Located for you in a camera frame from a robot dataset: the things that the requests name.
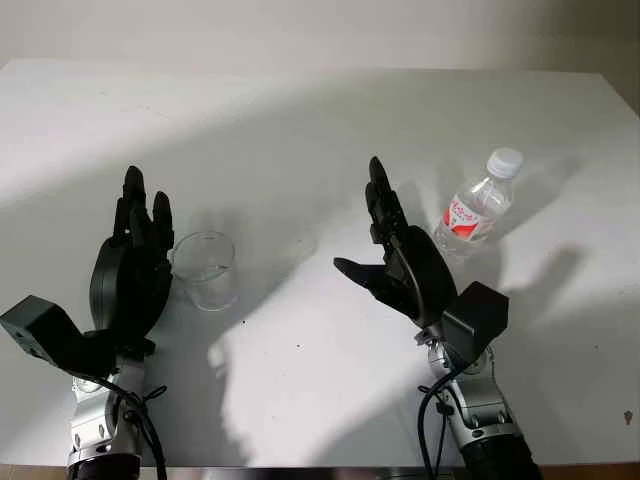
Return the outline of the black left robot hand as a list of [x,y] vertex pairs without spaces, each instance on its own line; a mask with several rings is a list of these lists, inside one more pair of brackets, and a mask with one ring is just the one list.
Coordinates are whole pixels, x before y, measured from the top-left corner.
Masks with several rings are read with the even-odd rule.
[[89,299],[96,329],[124,349],[146,341],[163,312],[173,279],[168,252],[175,234],[168,196],[146,205],[142,171],[127,169],[113,231],[100,247]]

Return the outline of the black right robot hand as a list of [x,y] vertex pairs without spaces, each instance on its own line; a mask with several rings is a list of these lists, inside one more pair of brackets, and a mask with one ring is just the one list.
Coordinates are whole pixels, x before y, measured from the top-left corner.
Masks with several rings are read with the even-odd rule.
[[386,306],[425,330],[457,297],[452,274],[431,237],[407,221],[380,159],[369,162],[365,188],[372,242],[383,250],[380,264],[336,257],[334,266]]

